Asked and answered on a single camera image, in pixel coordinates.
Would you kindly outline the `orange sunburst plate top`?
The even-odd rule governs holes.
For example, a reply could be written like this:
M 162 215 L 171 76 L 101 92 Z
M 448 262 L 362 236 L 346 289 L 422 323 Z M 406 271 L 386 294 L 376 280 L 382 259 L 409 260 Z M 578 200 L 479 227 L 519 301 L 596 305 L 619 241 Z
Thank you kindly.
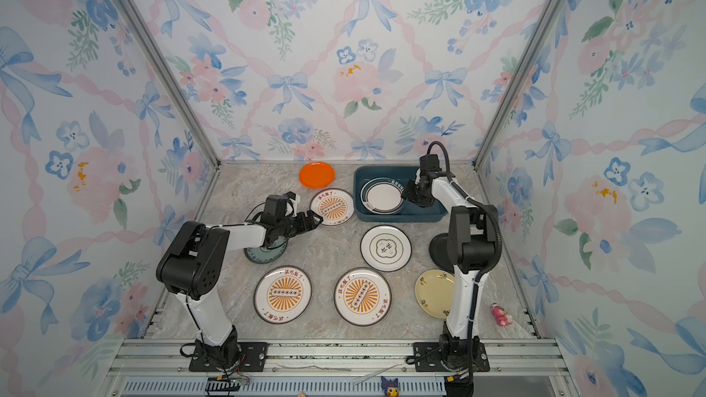
M 349 221 L 354 213 L 354 200 L 343 189 L 324 189 L 314 195 L 310 209 L 323 220 L 323 226 L 339 226 Z

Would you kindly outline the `orange plastic plate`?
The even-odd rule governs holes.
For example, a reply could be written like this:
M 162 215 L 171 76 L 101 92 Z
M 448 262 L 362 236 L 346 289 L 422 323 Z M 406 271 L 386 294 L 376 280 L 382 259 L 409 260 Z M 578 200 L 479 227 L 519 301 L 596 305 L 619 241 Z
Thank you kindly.
M 299 173 L 300 183 L 307 189 L 324 189 L 336 178 L 332 165 L 324 162 L 312 162 L 304 165 Z

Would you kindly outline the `white plate green red rim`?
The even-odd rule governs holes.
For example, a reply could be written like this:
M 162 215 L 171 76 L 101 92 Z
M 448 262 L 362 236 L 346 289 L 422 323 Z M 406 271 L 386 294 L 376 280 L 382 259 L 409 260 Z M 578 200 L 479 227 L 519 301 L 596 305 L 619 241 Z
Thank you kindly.
M 371 213 L 395 214 L 403 209 L 403 191 L 402 184 L 393 178 L 373 178 L 362 186 L 360 200 Z

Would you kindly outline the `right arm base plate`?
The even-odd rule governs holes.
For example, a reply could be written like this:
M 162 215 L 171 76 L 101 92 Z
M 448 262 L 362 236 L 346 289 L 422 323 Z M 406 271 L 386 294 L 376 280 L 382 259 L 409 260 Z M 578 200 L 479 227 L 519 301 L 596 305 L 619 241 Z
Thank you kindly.
M 489 356 L 482 342 L 474 343 L 472 355 L 473 373 L 489 372 Z M 456 358 L 448 360 L 441 353 L 439 342 L 413 343 L 413 355 L 406 358 L 406 364 L 413 366 L 416 372 L 444 372 L 451 375 L 466 371 L 468 360 Z

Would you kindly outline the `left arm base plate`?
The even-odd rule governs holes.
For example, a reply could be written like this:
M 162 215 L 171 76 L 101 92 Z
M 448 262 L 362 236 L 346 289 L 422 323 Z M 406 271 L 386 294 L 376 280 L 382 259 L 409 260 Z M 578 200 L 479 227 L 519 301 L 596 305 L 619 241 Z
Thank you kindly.
M 194 343 L 194 351 L 187 355 L 190 372 L 262 372 L 268 348 L 266 342 L 236 342 L 223 347 Z

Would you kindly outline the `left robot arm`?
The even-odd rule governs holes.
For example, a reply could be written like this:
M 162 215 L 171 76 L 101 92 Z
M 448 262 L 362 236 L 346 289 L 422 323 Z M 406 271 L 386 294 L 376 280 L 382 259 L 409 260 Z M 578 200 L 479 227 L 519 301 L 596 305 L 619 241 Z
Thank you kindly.
M 311 210 L 299 211 L 299 200 L 293 192 L 270 195 L 263 210 L 245 222 L 188 221 L 178 230 L 157 265 L 156 279 L 186 307 L 205 347 L 224 349 L 237 342 L 235 327 L 216 291 L 226 253 L 272 247 L 281 239 L 314 231 L 324 218 Z

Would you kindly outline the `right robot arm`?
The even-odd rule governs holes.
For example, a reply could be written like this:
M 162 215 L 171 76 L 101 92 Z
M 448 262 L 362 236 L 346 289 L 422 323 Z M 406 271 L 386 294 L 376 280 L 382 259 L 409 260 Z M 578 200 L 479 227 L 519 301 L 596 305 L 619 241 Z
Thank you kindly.
M 477 309 L 485 279 L 502 256 L 498 211 L 473 198 L 433 153 L 419 158 L 417 175 L 408 182 L 403 198 L 421 208 L 439 202 L 450 215 L 444 253 L 452 265 L 455 287 L 439 345 L 443 361 L 457 368 L 463 360 L 471 361 L 479 349 L 474 334 Z

